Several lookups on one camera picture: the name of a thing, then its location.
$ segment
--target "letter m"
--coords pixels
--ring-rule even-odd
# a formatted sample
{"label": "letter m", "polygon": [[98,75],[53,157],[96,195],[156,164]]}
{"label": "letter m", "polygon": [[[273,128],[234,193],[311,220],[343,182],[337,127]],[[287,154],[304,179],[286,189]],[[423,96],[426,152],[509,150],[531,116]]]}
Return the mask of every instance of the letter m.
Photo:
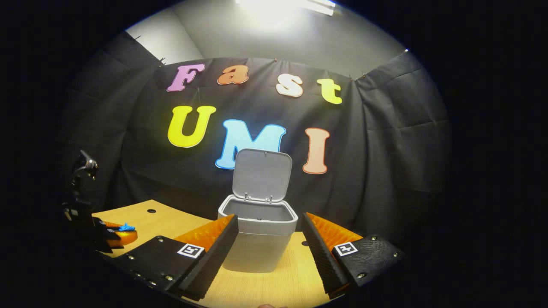
{"label": "letter m", "polygon": [[269,124],[253,140],[244,121],[229,119],[222,125],[226,128],[225,146],[222,148],[221,158],[215,161],[215,165],[222,169],[234,169],[235,153],[241,149],[279,152],[282,136],[286,133],[285,128]]}

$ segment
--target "black backdrop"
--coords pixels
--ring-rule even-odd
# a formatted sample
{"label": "black backdrop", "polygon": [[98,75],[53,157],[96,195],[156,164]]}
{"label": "black backdrop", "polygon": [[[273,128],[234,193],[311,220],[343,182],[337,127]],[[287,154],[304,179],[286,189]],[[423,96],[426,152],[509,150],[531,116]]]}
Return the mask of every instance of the black backdrop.
{"label": "black backdrop", "polygon": [[[167,92],[177,67],[205,64],[180,92]],[[223,69],[249,67],[242,84],[219,85]],[[276,91],[282,73],[299,76],[298,98]],[[322,98],[316,80],[341,86],[342,103]],[[293,160],[285,200],[300,216],[311,212],[362,235],[377,232],[405,248],[444,187],[450,132],[434,82],[404,52],[359,78],[270,59],[205,59],[158,65],[127,33],[102,48],[67,89],[58,146],[61,179],[86,150],[100,165],[84,195],[94,211],[154,199],[187,213],[216,219],[232,194],[232,170],[220,169],[227,119],[246,123],[253,139],[264,126],[286,129],[280,151]],[[216,107],[205,137],[191,148],[167,138],[176,106],[192,106],[183,134],[194,131],[197,107]],[[329,131],[324,174],[308,174],[306,128]]]}

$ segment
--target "trash can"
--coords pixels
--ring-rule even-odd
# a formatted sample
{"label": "trash can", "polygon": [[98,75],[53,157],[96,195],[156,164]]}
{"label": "trash can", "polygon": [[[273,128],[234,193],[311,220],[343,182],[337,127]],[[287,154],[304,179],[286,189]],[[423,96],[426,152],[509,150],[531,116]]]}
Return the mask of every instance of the trash can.
{"label": "trash can", "polygon": [[227,270],[268,273],[276,269],[298,216],[284,201],[292,160],[289,155],[242,149],[236,155],[233,195],[219,207],[218,218],[238,215],[239,233],[226,256]]}

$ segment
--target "peach letter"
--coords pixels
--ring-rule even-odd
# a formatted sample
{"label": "peach letter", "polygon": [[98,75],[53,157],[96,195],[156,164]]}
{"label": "peach letter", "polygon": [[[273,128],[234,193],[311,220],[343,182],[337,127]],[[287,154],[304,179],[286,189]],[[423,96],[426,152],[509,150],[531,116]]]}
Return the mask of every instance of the peach letter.
{"label": "peach letter", "polygon": [[221,75],[219,79],[217,79],[217,83],[244,83],[249,79],[249,77],[247,77],[247,71],[249,71],[249,68],[245,65],[234,65],[231,67],[227,67],[222,71],[223,75]]}
{"label": "peach letter", "polygon": [[326,139],[329,132],[321,128],[307,128],[305,134],[310,138],[309,158],[302,170],[310,174],[322,174],[327,172],[327,166],[323,163],[326,153]]}
{"label": "peach letter", "polygon": [[185,124],[186,115],[192,111],[191,106],[177,106],[173,108],[173,118],[169,124],[168,139],[174,146],[193,147],[202,141],[206,134],[207,123],[209,116],[216,111],[213,106],[200,106],[198,111],[198,121],[194,133],[190,136],[182,134],[182,126]]}
{"label": "peach letter", "polygon": [[172,84],[168,87],[168,92],[178,92],[185,89],[184,82],[189,84],[194,80],[196,76],[196,71],[201,72],[206,69],[205,64],[195,64],[195,65],[182,65],[177,68],[177,76],[173,79]]}
{"label": "peach letter", "polygon": [[299,76],[281,74],[278,76],[278,82],[279,84],[276,85],[276,90],[282,95],[298,98],[304,93],[300,86],[300,84],[302,84],[302,79]]}
{"label": "peach letter", "polygon": [[322,96],[326,101],[332,104],[340,104],[343,102],[342,98],[335,96],[335,90],[341,91],[341,86],[335,84],[333,79],[318,79],[317,82],[322,85]]}

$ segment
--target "orange letter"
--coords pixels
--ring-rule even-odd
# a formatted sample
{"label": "orange letter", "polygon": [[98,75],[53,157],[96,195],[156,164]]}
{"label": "orange letter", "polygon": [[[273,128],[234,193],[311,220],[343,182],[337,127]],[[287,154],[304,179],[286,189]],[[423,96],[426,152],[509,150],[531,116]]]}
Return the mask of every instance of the orange letter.
{"label": "orange letter", "polygon": [[279,84],[276,85],[276,90],[282,95],[298,98],[304,92],[300,86],[300,84],[302,84],[302,79],[299,76],[281,74],[278,76],[278,82]]}
{"label": "orange letter", "polygon": [[307,128],[305,134],[310,138],[309,159],[302,170],[310,174],[322,174],[327,172],[327,166],[323,163],[326,153],[326,139],[329,132],[321,128]]}
{"label": "orange letter", "polygon": [[217,79],[218,84],[229,84],[229,83],[244,83],[249,77],[247,77],[247,71],[249,68],[245,65],[235,65],[225,68],[219,79]]}

